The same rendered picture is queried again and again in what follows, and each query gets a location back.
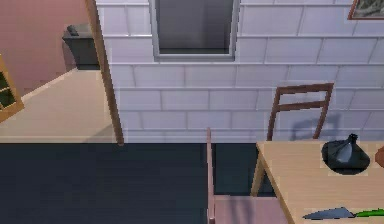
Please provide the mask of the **brown framed wall picture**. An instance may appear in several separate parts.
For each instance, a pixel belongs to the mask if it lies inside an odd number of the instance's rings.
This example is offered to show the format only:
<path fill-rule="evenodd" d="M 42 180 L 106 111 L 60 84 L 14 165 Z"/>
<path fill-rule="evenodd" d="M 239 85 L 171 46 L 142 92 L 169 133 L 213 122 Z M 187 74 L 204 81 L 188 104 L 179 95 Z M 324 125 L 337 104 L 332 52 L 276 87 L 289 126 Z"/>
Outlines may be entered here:
<path fill-rule="evenodd" d="M 384 0 L 353 0 L 349 20 L 384 20 Z"/>

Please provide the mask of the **wooden shelf cabinet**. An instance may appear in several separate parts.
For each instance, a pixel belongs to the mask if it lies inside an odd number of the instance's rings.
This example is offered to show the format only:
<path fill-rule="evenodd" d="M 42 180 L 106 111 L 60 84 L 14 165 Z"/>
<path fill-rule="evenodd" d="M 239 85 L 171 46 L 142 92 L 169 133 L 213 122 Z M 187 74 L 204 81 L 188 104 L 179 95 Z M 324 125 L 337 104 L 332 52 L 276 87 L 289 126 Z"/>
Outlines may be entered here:
<path fill-rule="evenodd" d="M 0 123 L 23 109 L 23 101 L 0 54 Z"/>

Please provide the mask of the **reddish brown round object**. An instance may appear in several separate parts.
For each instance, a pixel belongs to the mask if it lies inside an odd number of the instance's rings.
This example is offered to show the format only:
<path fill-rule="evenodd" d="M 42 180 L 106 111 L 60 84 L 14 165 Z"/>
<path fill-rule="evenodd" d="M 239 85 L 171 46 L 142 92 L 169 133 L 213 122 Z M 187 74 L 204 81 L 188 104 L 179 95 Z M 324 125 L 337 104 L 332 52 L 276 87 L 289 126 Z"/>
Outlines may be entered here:
<path fill-rule="evenodd" d="M 375 162 L 384 168 L 384 146 L 377 150 L 375 154 Z"/>

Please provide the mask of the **grey framed window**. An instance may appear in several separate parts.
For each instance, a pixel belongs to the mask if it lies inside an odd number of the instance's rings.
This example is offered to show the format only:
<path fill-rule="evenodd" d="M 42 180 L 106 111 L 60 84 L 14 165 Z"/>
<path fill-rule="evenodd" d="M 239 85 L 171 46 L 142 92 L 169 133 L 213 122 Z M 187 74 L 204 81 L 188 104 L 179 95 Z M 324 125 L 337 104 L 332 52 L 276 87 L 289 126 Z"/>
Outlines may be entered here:
<path fill-rule="evenodd" d="M 148 0 L 156 62 L 233 62 L 240 0 Z"/>

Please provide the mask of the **dark grey bin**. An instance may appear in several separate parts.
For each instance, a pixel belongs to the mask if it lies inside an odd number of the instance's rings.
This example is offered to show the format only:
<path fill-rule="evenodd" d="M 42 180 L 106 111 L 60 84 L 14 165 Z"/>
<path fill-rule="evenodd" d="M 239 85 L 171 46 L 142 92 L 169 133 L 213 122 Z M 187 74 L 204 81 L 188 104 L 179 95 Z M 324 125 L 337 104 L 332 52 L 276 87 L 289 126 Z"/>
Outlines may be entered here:
<path fill-rule="evenodd" d="M 78 70 L 100 69 L 91 26 L 88 23 L 69 25 L 62 39 L 69 47 Z"/>

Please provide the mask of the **brown wooden chair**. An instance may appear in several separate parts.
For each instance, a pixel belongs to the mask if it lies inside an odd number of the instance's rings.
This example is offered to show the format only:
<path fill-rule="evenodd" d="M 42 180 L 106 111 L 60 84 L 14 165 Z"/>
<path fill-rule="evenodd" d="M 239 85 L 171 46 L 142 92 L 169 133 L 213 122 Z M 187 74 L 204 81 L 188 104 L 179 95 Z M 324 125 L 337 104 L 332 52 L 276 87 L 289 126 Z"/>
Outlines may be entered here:
<path fill-rule="evenodd" d="M 270 119 L 268 123 L 267 140 L 271 141 L 273 139 L 275 121 L 276 121 L 277 114 L 279 112 L 306 110 L 311 108 L 321 108 L 321 114 L 318 120 L 318 124 L 312 136 L 313 139 L 318 139 L 320 137 L 320 133 L 328 112 L 328 108 L 329 108 L 329 104 L 330 104 L 330 100 L 333 92 L 333 86 L 334 86 L 333 83 L 320 83 L 320 84 L 277 87 L 275 91 L 275 97 L 274 97 Z M 325 92 L 324 99 L 317 100 L 317 101 L 310 101 L 310 102 L 290 103 L 290 104 L 280 103 L 280 99 L 283 95 L 293 95 L 298 93 L 314 93 L 314 92 Z"/>

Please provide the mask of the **pink wooden chair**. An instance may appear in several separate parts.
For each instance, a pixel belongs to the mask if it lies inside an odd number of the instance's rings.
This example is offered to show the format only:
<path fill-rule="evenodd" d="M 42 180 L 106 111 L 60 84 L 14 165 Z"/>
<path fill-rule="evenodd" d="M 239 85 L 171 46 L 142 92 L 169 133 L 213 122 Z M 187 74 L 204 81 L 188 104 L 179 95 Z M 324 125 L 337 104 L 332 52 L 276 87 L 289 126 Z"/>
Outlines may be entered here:
<path fill-rule="evenodd" d="M 214 194 L 211 129 L 206 132 L 207 224 L 288 224 L 275 197 Z"/>

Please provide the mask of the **green handled grey knife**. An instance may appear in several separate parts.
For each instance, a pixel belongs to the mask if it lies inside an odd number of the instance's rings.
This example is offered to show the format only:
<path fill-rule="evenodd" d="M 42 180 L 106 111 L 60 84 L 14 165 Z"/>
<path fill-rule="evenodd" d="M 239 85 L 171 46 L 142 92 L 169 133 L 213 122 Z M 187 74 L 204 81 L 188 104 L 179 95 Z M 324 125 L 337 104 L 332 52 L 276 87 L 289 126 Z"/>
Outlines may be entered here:
<path fill-rule="evenodd" d="M 345 207 L 332 208 L 320 210 L 309 213 L 303 216 L 304 219 L 309 220 L 324 220 L 324 219 L 342 219 L 342 218 L 356 218 L 356 217 L 372 217 L 384 216 L 384 209 L 377 208 L 373 210 L 362 210 L 358 212 L 351 212 Z"/>

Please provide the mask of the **light wooden table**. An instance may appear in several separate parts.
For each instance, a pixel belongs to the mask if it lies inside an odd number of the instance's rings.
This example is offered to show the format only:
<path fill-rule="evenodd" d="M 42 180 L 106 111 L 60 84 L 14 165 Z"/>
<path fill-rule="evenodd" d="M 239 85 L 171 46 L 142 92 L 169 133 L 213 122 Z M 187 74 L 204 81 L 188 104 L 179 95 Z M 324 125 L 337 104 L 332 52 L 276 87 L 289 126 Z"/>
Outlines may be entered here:
<path fill-rule="evenodd" d="M 384 216 L 309 220 L 320 210 L 345 207 L 352 213 L 384 209 L 384 168 L 375 162 L 383 141 L 360 141 L 370 157 L 366 170 L 340 175 L 323 162 L 319 140 L 260 141 L 251 194 L 264 177 L 273 187 L 288 224 L 384 224 Z"/>

